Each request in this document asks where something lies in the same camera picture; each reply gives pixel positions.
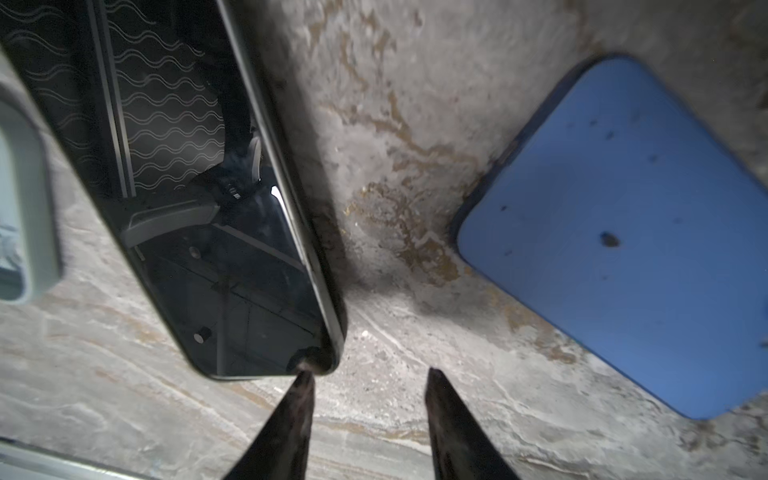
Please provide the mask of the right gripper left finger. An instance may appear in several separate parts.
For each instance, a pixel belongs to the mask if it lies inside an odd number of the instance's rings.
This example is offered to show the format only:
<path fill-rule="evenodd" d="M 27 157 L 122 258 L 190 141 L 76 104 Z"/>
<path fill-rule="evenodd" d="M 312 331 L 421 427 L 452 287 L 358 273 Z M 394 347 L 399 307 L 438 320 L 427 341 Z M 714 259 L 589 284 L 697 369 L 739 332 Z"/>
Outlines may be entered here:
<path fill-rule="evenodd" d="M 315 405 L 315 379 L 300 371 L 224 479 L 304 479 Z"/>

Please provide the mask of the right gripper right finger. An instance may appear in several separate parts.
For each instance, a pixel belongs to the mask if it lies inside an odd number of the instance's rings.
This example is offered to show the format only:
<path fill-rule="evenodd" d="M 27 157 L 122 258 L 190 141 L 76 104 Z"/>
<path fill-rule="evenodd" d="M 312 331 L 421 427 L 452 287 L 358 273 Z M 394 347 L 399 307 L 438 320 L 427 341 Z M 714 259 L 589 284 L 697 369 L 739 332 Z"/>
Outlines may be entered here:
<path fill-rule="evenodd" d="M 428 372 L 425 406 L 436 479 L 520 479 L 437 368 Z"/>

